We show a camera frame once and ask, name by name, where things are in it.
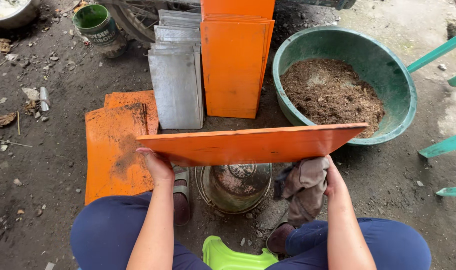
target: navy blue pants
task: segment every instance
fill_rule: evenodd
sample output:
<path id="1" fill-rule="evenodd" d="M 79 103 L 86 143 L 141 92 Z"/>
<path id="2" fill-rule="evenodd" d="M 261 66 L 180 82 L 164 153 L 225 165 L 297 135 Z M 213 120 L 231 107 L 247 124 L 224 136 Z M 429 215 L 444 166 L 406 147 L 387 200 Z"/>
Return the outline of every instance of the navy blue pants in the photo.
<path id="1" fill-rule="evenodd" d="M 103 197 L 80 212 L 71 229 L 70 244 L 82 270 L 126 269 L 150 199 L 151 193 Z M 378 270 L 429 270 L 428 245 L 410 226 L 380 218 L 358 218 L 358 224 Z M 293 257 L 268 269 L 327 270 L 327 236 L 326 221 L 304 224 L 286 239 L 286 250 Z M 210 269 L 177 240 L 174 246 L 173 269 Z"/>

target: bucket rim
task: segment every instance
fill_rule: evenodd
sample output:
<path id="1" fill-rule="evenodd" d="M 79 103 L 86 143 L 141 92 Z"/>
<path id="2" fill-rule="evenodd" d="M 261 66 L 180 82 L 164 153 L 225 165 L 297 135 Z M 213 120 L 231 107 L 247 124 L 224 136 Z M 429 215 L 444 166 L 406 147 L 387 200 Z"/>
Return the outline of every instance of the bucket rim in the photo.
<path id="1" fill-rule="evenodd" d="M 82 9 L 85 9 L 85 8 L 91 7 L 91 6 L 99 6 L 99 7 L 102 7 L 102 8 L 106 11 L 106 18 L 105 18 L 105 20 L 104 20 L 102 23 L 100 23 L 100 24 L 98 24 L 98 25 L 96 25 L 96 26 L 93 26 L 93 27 L 89 27 L 89 28 L 84 28 L 84 27 L 79 27 L 79 26 L 77 26 L 76 23 L 75 23 L 75 17 L 76 17 L 76 15 L 78 14 L 78 12 L 80 12 Z M 78 28 L 78 29 L 82 29 L 82 30 L 92 30 L 92 29 L 95 29 L 95 28 L 99 27 L 100 25 L 105 24 L 107 21 L 110 20 L 110 18 L 111 18 L 110 12 L 108 11 L 108 9 L 107 9 L 105 6 L 99 5 L 99 4 L 89 4 L 89 5 L 86 5 L 86 6 L 82 7 L 81 9 L 77 10 L 77 11 L 75 12 L 75 14 L 73 14 L 73 17 L 71 18 L 71 21 L 73 22 L 73 25 L 74 25 L 76 28 Z"/>
<path id="2" fill-rule="evenodd" d="M 291 35 L 288 37 L 278 48 L 274 55 L 273 59 L 273 65 L 272 65 L 272 75 L 273 75 L 273 81 L 274 81 L 274 86 L 276 89 L 276 95 L 285 103 L 286 107 L 290 110 L 291 113 L 295 115 L 297 119 L 302 121 L 305 125 L 307 126 L 315 126 L 316 124 L 313 123 L 311 120 L 309 120 L 306 116 L 304 116 L 300 111 L 297 110 L 297 108 L 291 103 L 290 99 L 285 93 L 285 90 L 283 89 L 283 86 L 281 85 L 281 80 L 280 80 L 280 74 L 278 71 L 278 67 L 280 64 L 280 58 L 282 53 L 285 51 L 285 49 L 291 44 L 291 42 L 297 40 L 298 38 L 304 36 L 305 34 L 311 33 L 311 32 L 317 32 L 317 31 L 339 31 L 339 32 L 346 32 L 350 34 L 354 34 L 357 36 L 360 36 L 362 38 L 365 38 L 372 43 L 376 44 L 378 47 L 380 47 L 382 50 L 384 50 L 386 53 L 388 53 L 393 60 L 396 62 L 396 64 L 400 67 L 400 69 L 403 72 L 403 75 L 408 83 L 408 88 L 409 88 L 409 94 L 410 94 L 410 104 L 409 104 L 409 109 L 408 113 L 405 116 L 405 119 L 392 131 L 383 134 L 381 136 L 377 137 L 371 137 L 371 138 L 353 138 L 349 140 L 346 144 L 352 145 L 352 146 L 372 146 L 372 145 L 377 145 L 377 144 L 382 144 L 386 143 L 396 137 L 398 137 L 400 134 L 402 134 L 411 124 L 413 119 L 415 118 L 415 113 L 416 113 L 416 107 L 417 107 L 417 93 L 416 93 L 416 88 L 415 88 L 415 83 L 413 82 L 413 79 L 411 78 L 410 72 L 406 68 L 406 66 L 402 63 L 402 61 L 399 59 L 399 57 L 392 52 L 387 46 L 382 44 L 380 41 L 372 38 L 371 36 L 368 36 L 366 34 L 360 33 L 358 31 L 348 29 L 348 28 L 343 28 L 343 27 L 338 27 L 338 26 L 318 26 L 318 27 L 313 27 L 313 28 L 308 28 L 304 29 L 301 31 L 298 31 L 297 33 Z"/>

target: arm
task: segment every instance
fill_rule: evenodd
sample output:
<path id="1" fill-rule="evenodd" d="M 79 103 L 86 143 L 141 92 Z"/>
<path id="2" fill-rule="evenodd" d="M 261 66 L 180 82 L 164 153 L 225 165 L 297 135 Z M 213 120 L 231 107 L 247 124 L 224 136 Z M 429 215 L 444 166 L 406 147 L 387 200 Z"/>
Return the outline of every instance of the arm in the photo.
<path id="1" fill-rule="evenodd" d="M 170 163 L 148 148 L 138 148 L 145 156 L 153 178 L 153 195 L 146 218 L 129 256 L 127 270 L 169 270 L 173 264 L 173 183 Z"/>
<path id="2" fill-rule="evenodd" d="M 328 186 L 328 268 L 330 270 L 376 270 L 351 204 L 348 188 L 330 156 Z"/>

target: orange board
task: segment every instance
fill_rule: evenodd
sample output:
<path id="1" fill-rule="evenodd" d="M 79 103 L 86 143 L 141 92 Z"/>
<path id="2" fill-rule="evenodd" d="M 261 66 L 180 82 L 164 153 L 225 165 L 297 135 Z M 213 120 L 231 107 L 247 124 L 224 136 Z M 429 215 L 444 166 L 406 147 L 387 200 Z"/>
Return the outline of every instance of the orange board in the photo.
<path id="1" fill-rule="evenodd" d="M 273 18 L 275 0 L 201 0 L 201 15 L 250 15 Z"/>
<path id="2" fill-rule="evenodd" d="M 182 167 L 297 162 L 326 156 L 367 123 L 138 136 L 146 147 Z"/>
<path id="3" fill-rule="evenodd" d="M 206 112 L 255 118 L 269 23 L 201 22 Z"/>
<path id="4" fill-rule="evenodd" d="M 116 108 L 140 102 L 146 106 L 146 127 L 149 135 L 158 134 L 159 119 L 153 90 L 137 92 L 113 92 L 105 95 L 105 108 Z"/>
<path id="5" fill-rule="evenodd" d="M 141 146 L 135 138 L 147 134 L 145 115 L 142 103 L 103 107 L 85 114 L 85 205 L 104 196 L 136 195 L 153 189 L 145 161 L 135 152 Z"/>

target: hand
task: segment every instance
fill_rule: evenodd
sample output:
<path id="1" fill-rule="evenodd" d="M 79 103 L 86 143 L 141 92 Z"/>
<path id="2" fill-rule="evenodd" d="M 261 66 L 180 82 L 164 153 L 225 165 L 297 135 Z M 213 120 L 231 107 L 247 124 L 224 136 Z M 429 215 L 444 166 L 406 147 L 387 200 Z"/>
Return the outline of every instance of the hand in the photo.
<path id="1" fill-rule="evenodd" d="M 171 167 L 170 162 L 163 156 L 154 152 L 150 148 L 138 148 L 136 152 L 144 156 L 146 166 L 153 178 L 154 186 L 160 184 L 171 184 L 175 182 L 175 173 Z"/>
<path id="2" fill-rule="evenodd" d="M 337 167 L 333 163 L 333 159 L 331 159 L 330 155 L 327 155 L 326 158 L 330 162 L 330 167 L 326 170 L 326 181 L 328 183 L 324 194 L 329 196 L 334 193 L 335 190 L 343 187 L 345 185 L 345 181 L 343 177 L 341 177 L 340 172 L 338 171 Z"/>

